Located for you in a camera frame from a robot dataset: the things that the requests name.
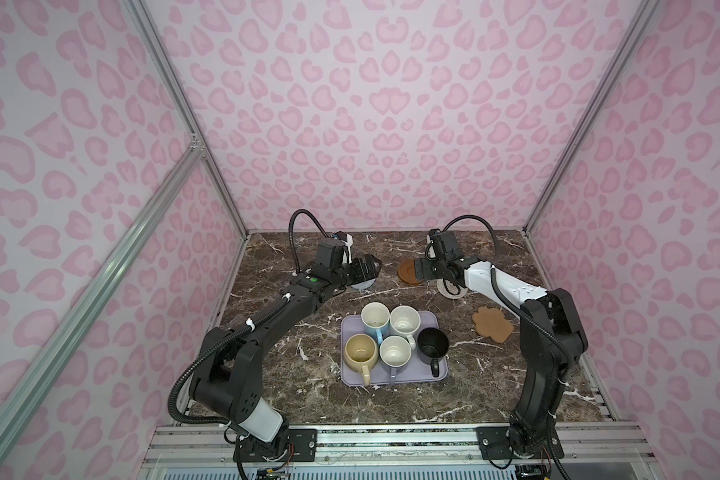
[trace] marble tabletop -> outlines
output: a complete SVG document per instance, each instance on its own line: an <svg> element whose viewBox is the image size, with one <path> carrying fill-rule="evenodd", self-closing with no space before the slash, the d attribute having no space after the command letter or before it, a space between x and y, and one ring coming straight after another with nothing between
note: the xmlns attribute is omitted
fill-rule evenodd
<svg viewBox="0 0 720 480"><path fill-rule="evenodd" d="M502 270L542 285L538 269L517 231L497 232L505 256ZM317 234L297 234L302 265L314 258ZM505 422L520 396L525 361L515 331L503 344L478 336L472 313L480 306L497 306L470 293L450 300L434 282L410 286L400 281L397 267L407 258L422 255L425 232L373 232L353 234L353 255L371 253L383 263L382 273L369 290L347 291L331 299L318 312L296 324L264 360L263 396L288 417L291 424ZM462 248L490 260L493 247L485 232L457 232ZM222 326L242 323L251 313L277 297L292 278L293 260L287 234L254 234L240 266L226 307ZM433 312L448 334L448 377L442 382L410 383L394 388L348 387L340 378L339 327L346 315L360 313L367 302L383 302L389 309L410 305ZM195 415L212 413L199 404ZM580 367L557 413L559 422L603 420Z"/></svg>

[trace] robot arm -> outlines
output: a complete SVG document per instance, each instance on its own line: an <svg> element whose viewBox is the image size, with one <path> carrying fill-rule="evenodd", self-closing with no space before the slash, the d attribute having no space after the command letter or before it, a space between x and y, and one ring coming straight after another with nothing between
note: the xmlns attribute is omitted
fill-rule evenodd
<svg viewBox="0 0 720 480"><path fill-rule="evenodd" d="M184 423L226 422L240 436L254 437L256 450L264 458L280 456L288 442L288 422L262 398L262 361L295 324L334 295L348 286L359 288L373 282L381 262L370 254L349 262L351 245L352 237L343 232L321 238L314 264L281 290L282 298L236 330L217 327L209 331L202 353L176 382L172 395L177 396L188 379L190 398L220 417L184 416L175 409L175 397L169 397L171 416ZM226 366L231 360L233 366Z"/></svg>
<svg viewBox="0 0 720 480"><path fill-rule="evenodd" d="M570 368L587 348L571 295L525 283L465 255L451 231L430 230L428 240L425 258L416 260L418 280L443 279L482 293L520 319L520 350L528 368L507 437L516 455L538 453L554 428Z"/></svg>

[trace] black cable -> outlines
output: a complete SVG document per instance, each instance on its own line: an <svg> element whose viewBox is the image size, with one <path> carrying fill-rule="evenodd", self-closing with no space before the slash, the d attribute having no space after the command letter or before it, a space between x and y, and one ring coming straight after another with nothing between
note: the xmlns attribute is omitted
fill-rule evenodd
<svg viewBox="0 0 720 480"><path fill-rule="evenodd" d="M293 241L293 225L296 223L296 218L304 214L312 219L313 222L315 222L315 225L320 230L320 233L328 237L328 234L326 231L322 228L322 225L320 225L320 222L317 221L314 215L312 215L312 212L309 210L305 210L303 208L298 209L297 211L293 212L293 215L291 215L291 219L288 222L288 243L291 245L291 254L293 254L293 264L296 265L296 273L300 274L302 272L302 266L298 263L298 255L296 254L296 243Z"/></svg>
<svg viewBox="0 0 720 480"><path fill-rule="evenodd" d="M512 465L512 457L514 457L514 451L512 450L512 446L509 445L509 443L507 443L507 447L509 447L509 461L507 463L505 463L503 466L498 466L494 463L493 460L491 460L490 458L488 459L488 462L492 466L494 466L494 468L498 468L499 470L506 470L507 468L509 468L510 465Z"/></svg>
<svg viewBox="0 0 720 480"><path fill-rule="evenodd" d="M477 220L482 225L485 225L485 228L488 229L488 232L490 233L490 241L494 243L494 259L499 258L499 256L503 255L503 249L500 248L499 239L496 237L496 232L494 232L494 228L490 225L490 223L483 218L482 216L477 215L461 215L457 216L456 218L452 219L450 222L448 222L448 225L443 228L443 232L447 231L453 224L456 222L462 221L462 220Z"/></svg>
<svg viewBox="0 0 720 480"><path fill-rule="evenodd" d="M565 357L565 370L563 370L563 374L560 376L560 381L562 383L566 383L568 381L568 377L573 371L574 368L574 356L570 354L568 349L566 348L565 344L563 344L560 339L558 339L554 333L548 332L545 329L541 328L541 326L536 323L532 316L530 316L528 313L524 312L521 308L516 306L514 303L509 302L506 296L504 296L503 293L501 293L501 289L499 288L498 282L496 280L496 267L492 266L490 268L490 285L494 289L494 293L499 298L499 300L509 309L511 310L515 315L517 315L521 320L524 320L527 322L530 326L535 328L541 335L545 336L547 340L552 342L553 345L557 347L557 349L563 354Z"/></svg>
<svg viewBox="0 0 720 480"><path fill-rule="evenodd" d="M568 472L565 471L565 468L563 468L563 463L560 461L560 459L557 457L557 452L552 448L552 431L554 430L554 418L552 415L547 417L547 446L549 447L549 454L552 456L552 461L554 462L554 466L557 467L557 470L560 471L560 474L563 475L563 478L565 480L570 480L570 476L568 476Z"/></svg>
<svg viewBox="0 0 720 480"><path fill-rule="evenodd" d="M570 354L566 346L553 333L547 332L545 329L541 328L536 322L534 322L533 318L529 314L523 312L521 308L519 308L512 302L509 302L507 297L504 296L503 293L501 293L501 289L499 288L498 282L496 280L495 267L490 268L490 285L493 287L494 293L499 298L499 300L501 300L501 302L505 304L509 310L512 310L512 312L517 314L519 318L528 322L529 325L535 328L543 336L547 337L547 339L551 341L558 350L560 350L560 352L566 359L566 367L565 370L563 370L563 374L560 376L560 382L566 383L568 377L570 376L570 373L574 368L574 357ZM557 469L560 470L560 474L563 475L564 480L570 480L568 472L565 471L563 465L560 463L560 459L557 457L557 453L555 452L554 448L552 448L552 431L554 430L554 417L552 417L551 412L547 412L547 415L547 446L549 447L550 454L552 455L552 460L554 461Z"/></svg>
<svg viewBox="0 0 720 480"><path fill-rule="evenodd" d="M227 443L229 443L230 445L235 445L235 443L226 436L226 433L227 433L229 430L232 430L232 428L231 428L231 427L227 427L226 430L224 430L224 433L222 434L222 435L224 436L224 442L227 442Z"/></svg>
<svg viewBox="0 0 720 480"><path fill-rule="evenodd" d="M450 293L453 296L456 296L459 293L461 293L461 287L459 285L454 285L456 287L456 293L451 292L451 289L448 288L449 283L451 283L451 282L447 281L446 279L443 279L443 288L445 288L446 292Z"/></svg>
<svg viewBox="0 0 720 480"><path fill-rule="evenodd" d="M269 312L264 313L263 316L261 316L258 320L254 320L253 325L259 326L265 321L268 321L270 318L272 318L275 314L277 314L280 310L282 310L286 305L288 304L288 300L283 298L281 301L279 301L277 304L274 305L273 308L270 309ZM214 343L204 351L202 351L194 362L192 362L186 370L184 370L184 373L182 373L179 376L179 379L176 380L176 383L173 384L173 388L170 390L170 393L168 394L168 413L169 415L180 423L187 423L191 425L197 425L201 423L228 423L229 419L224 418L222 416L214 416L214 417L201 417L201 416L188 416L184 415L182 412L179 411L178 408L176 408L176 400L179 398L179 392L181 392L181 388L184 386L184 384L187 382L187 380L190 379L192 376L192 373L195 371L195 369L200 366L201 363L203 363L205 360L208 360L211 355L218 352L219 350L223 349L224 347L228 346L231 342L234 340L239 339L241 336L250 333L251 327L250 326L244 326L240 328L240 330L232 333L231 335L228 335L224 337L223 339L219 340L218 342Z"/></svg>
<svg viewBox="0 0 720 480"><path fill-rule="evenodd" d="M246 471L242 469L242 460L240 459L240 436L235 437L235 452L232 454L235 457L235 463L237 464L237 472L240 474L241 480L248 480Z"/></svg>
<svg viewBox="0 0 720 480"><path fill-rule="evenodd" d="M293 450L291 450L291 448L294 448L293 444L287 443L286 444L286 453L288 454L288 457L282 464L280 464L280 466L272 469L274 472L277 472L278 470L282 470L282 468L285 467L286 465L288 465L288 462L291 461L291 458L293 458Z"/></svg>

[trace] metal mounting plate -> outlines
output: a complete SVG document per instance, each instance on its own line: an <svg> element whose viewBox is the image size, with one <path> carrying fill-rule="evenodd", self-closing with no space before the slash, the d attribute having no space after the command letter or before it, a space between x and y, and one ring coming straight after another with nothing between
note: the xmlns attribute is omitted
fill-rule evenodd
<svg viewBox="0 0 720 480"><path fill-rule="evenodd" d="M507 427L477 427L475 432L478 434L478 447L480 447L483 460L506 460L513 456L507 444ZM555 430L552 431L552 448L558 458L565 456L560 438ZM541 458L541 452L532 458Z"/></svg>
<svg viewBox="0 0 720 480"><path fill-rule="evenodd" d="M317 450L317 430L314 428L289 428L288 443L294 446L291 462L314 462L315 451ZM248 462L266 462L260 452L256 452L255 442L252 437L242 440L240 445L242 460Z"/></svg>

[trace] black mug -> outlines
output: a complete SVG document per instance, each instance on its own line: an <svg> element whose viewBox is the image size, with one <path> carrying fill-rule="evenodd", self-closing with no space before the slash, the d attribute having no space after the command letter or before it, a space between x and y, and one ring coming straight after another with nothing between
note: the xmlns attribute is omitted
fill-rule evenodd
<svg viewBox="0 0 720 480"><path fill-rule="evenodd" d="M432 377L440 377L440 359L448 353L448 337L442 330L426 328L418 333L416 344L418 356L424 363L429 363Z"/></svg>

